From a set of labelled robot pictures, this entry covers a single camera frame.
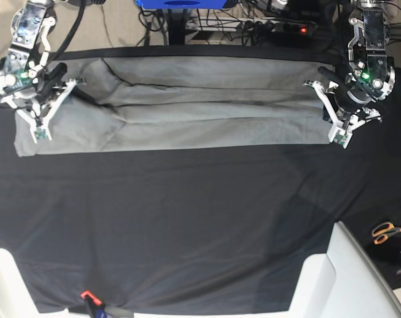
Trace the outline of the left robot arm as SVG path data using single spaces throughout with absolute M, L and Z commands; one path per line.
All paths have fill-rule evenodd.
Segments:
M 330 142 L 347 148 L 353 132 L 371 121 L 381 122 L 382 106 L 393 91 L 396 74 L 392 59 L 386 54 L 390 27 L 384 17 L 384 1 L 352 1 L 348 22 L 353 37 L 342 53 L 347 74 L 339 76 L 321 66 L 318 71 L 329 80 L 305 81 L 323 103 L 332 124 Z

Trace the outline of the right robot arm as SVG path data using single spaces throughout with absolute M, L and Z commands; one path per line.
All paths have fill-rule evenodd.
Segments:
M 0 104 L 6 104 L 29 125 L 34 142 L 52 139 L 49 124 L 82 78 L 64 79 L 68 71 L 57 60 L 70 45 L 87 7 L 80 1 L 78 15 L 56 52 L 48 35 L 57 23 L 55 1 L 27 1 L 11 22 L 11 45 L 0 58 Z

